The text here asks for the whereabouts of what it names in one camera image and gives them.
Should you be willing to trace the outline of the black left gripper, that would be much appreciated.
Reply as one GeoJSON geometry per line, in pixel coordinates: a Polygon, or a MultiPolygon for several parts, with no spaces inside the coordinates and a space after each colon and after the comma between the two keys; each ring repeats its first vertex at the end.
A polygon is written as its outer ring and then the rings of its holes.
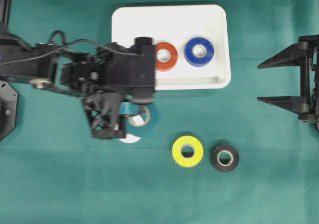
{"type": "Polygon", "coordinates": [[[116,42],[103,46],[95,43],[94,54],[72,50],[72,44],[65,43],[60,51],[71,62],[61,69],[59,91],[74,97],[86,96],[82,105],[92,138],[125,138],[125,118],[120,115],[120,106],[124,96],[135,92],[130,69],[135,53],[140,57],[155,56],[153,38],[136,37],[130,47],[116,42]]]}

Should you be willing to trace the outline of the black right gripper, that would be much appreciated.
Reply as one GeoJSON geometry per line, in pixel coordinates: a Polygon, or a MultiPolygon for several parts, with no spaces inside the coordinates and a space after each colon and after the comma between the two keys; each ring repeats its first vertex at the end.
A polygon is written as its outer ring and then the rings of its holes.
{"type": "Polygon", "coordinates": [[[319,36],[299,37],[273,57],[260,63],[258,69],[300,66],[301,97],[257,97],[257,100],[299,114],[299,120],[319,128],[319,36]]]}

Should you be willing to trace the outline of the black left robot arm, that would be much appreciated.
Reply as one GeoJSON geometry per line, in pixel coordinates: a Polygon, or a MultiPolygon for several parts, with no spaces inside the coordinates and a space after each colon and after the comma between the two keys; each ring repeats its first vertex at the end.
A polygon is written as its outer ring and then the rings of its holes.
{"type": "Polygon", "coordinates": [[[18,95],[11,83],[81,100],[91,136],[95,139],[122,139],[135,125],[132,117],[144,115],[144,124],[153,117],[155,92],[155,46],[149,37],[138,37],[125,48],[115,42],[100,44],[94,54],[71,49],[65,34],[58,45],[53,39],[35,46],[0,28],[0,136],[15,129],[18,95]]]}

